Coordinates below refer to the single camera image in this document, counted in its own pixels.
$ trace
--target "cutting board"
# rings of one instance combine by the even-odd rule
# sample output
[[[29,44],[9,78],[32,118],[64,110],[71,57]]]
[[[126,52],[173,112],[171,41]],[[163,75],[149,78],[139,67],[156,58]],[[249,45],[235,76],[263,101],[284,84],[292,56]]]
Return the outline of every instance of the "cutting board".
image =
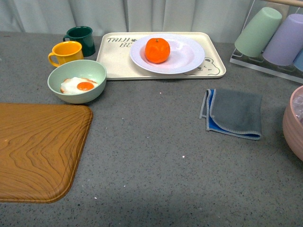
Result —
[[[84,105],[0,103],[0,202],[61,199],[71,188],[92,118]]]

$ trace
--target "light green bowl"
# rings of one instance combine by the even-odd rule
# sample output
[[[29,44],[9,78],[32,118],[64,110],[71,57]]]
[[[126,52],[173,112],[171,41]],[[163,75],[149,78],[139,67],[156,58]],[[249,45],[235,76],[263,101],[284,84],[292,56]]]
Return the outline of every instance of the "light green bowl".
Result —
[[[49,75],[47,84],[50,90],[60,99],[73,104],[87,103],[97,98],[104,90],[106,84],[106,68],[97,61],[76,60],[65,63],[56,68]],[[67,95],[60,91],[61,83],[66,78],[83,77],[97,82],[99,85],[88,92]]]

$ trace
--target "countertop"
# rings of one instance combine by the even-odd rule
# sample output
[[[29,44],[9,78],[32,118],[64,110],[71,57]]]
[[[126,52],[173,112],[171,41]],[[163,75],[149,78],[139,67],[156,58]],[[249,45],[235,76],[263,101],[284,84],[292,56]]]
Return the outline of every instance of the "countertop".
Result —
[[[0,102],[65,104],[47,86],[63,35],[0,32]],[[96,60],[102,37],[94,37]],[[70,191],[50,204],[0,203],[0,226],[303,226],[303,162],[282,131],[297,82],[229,62],[219,79],[108,81]],[[208,88],[263,95],[259,141],[206,131]]]

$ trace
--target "towel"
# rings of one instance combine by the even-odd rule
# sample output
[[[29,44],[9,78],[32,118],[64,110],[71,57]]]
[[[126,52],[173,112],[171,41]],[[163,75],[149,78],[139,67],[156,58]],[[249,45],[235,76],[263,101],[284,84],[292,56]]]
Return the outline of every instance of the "towel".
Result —
[[[259,140],[262,95],[228,89],[205,92],[200,119],[206,118],[206,130],[240,138]]]

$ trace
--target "wooden stick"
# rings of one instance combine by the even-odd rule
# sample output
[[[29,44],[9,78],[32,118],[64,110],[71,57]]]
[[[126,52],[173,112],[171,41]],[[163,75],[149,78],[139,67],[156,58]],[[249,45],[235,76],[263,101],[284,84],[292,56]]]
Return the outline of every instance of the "wooden stick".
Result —
[[[288,6],[303,8],[303,1],[298,1],[298,0],[263,0],[263,1],[269,1],[269,2],[284,4]]]

